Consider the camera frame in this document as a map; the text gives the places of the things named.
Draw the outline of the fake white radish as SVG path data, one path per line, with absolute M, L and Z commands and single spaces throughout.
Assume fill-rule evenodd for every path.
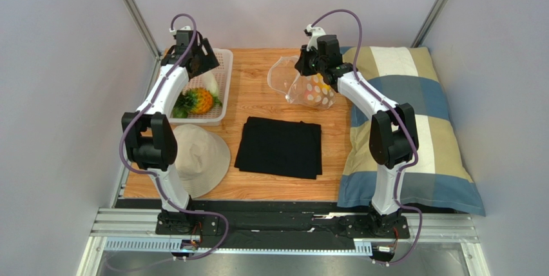
M 210 92 L 213 97 L 218 97 L 220 93 L 218 81 L 212 71 L 208 71 L 201 75 L 201 80 L 204 88 Z

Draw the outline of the clear zip top bag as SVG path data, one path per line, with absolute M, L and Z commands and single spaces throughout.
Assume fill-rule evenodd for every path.
M 294 68 L 298 56 L 281 57 L 269 69 L 267 74 L 267 84 L 274 91 L 282 94 L 289 104 L 308 106 L 315 109 L 327 110 L 336 102 L 335 91 L 332 97 L 323 97 L 318 106 L 306 105 L 303 102 L 303 91 L 307 83 L 312 84 L 312 76 L 301 76 Z

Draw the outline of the fake peach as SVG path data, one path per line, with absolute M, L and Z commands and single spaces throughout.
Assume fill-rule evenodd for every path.
M 303 91 L 303 102 L 306 105 L 318 106 L 323 100 L 321 88 L 316 84 L 307 83 Z

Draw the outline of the fake pineapple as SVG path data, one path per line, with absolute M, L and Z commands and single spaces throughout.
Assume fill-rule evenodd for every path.
M 178 95 L 171 116 L 187 118 L 189 115 L 204 115 L 215 106 L 222 107 L 218 97 L 213 97 L 205 88 L 192 88 Z

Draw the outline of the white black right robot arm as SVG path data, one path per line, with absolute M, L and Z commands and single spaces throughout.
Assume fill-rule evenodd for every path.
M 413 107 L 398 104 L 369 84 L 355 65 L 343 62 L 339 41 L 321 28 L 305 32 L 295 68 L 302 76 L 321 75 L 325 84 L 357 106 L 371 122 L 369 151 L 378 165 L 376 187 L 364 221 L 369 233 L 384 237 L 405 224 L 400 203 L 401 178 L 415 165 L 418 135 Z

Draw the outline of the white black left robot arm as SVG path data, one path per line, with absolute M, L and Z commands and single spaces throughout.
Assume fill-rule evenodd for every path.
M 192 27 L 170 32 L 176 43 L 164 56 L 156 83 L 135 112 L 122 116 L 119 155 L 129 171 L 149 176 L 160 194 L 156 233 L 189 235 L 198 230 L 197 213 L 188 210 L 191 197 L 175 168 L 178 147 L 169 118 L 190 80 L 219 62 L 209 41 Z

